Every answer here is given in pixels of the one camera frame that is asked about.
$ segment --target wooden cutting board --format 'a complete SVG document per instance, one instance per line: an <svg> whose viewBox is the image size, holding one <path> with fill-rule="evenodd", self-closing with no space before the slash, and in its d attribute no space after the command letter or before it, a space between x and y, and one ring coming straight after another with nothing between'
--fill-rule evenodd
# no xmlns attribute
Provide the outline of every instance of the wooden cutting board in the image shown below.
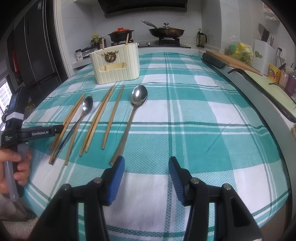
<svg viewBox="0 0 296 241"><path fill-rule="evenodd" d="M222 61L223 63L225 63L229 67L248 70L248 71L251 71L251 72L253 72L255 74L258 74L258 75L262 76L262 74L258 70L256 70L256 69L252 68L251 66L241 62L240 60L238 60L236 58L230 57L230 56L225 55L225 54L217 53L217 52L214 52L214 51L210 51L210 50L206 50L206 53L214 56L216 59Z"/></svg>

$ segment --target plastic bag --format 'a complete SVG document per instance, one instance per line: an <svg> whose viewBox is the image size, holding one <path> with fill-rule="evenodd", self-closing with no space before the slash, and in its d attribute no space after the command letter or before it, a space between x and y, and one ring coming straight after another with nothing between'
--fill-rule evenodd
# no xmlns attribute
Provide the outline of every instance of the plastic bag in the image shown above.
<svg viewBox="0 0 296 241"><path fill-rule="evenodd" d="M253 49L242 43L238 37L232 36L229 39L225 54L252 66Z"/></svg>

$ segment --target window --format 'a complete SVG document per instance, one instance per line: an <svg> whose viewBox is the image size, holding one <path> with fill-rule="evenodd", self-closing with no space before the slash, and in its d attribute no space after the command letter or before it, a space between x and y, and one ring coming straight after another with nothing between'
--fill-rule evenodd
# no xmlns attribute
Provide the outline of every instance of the window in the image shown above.
<svg viewBox="0 0 296 241"><path fill-rule="evenodd" d="M6 109L6 106L9 105L10 99L11 99L11 91L9 89L7 79L6 77L0 81L0 115L1 117L4 114L4 111ZM0 123L0 130L4 130L5 128L5 123L2 122Z"/></svg>

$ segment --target cream utensil holder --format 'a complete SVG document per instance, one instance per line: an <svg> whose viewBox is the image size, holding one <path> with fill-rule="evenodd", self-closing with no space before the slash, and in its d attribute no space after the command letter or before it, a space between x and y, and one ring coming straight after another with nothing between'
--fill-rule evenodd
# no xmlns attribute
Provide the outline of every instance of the cream utensil holder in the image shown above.
<svg viewBox="0 0 296 241"><path fill-rule="evenodd" d="M140 75L137 43L100 49L90 53L90 58L99 85L134 80Z"/></svg>

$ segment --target gold decorative emblem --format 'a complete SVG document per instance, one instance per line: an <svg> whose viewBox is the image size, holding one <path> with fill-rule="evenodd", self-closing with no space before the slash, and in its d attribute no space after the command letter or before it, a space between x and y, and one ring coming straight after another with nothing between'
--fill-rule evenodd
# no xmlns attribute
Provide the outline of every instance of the gold decorative emblem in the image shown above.
<svg viewBox="0 0 296 241"><path fill-rule="evenodd" d="M106 62L108 63L112 63L116 60L116 54L118 53L119 51L115 51L115 52L107 52L107 53L104 53L102 54L102 56L105 56L105 60Z"/></svg>

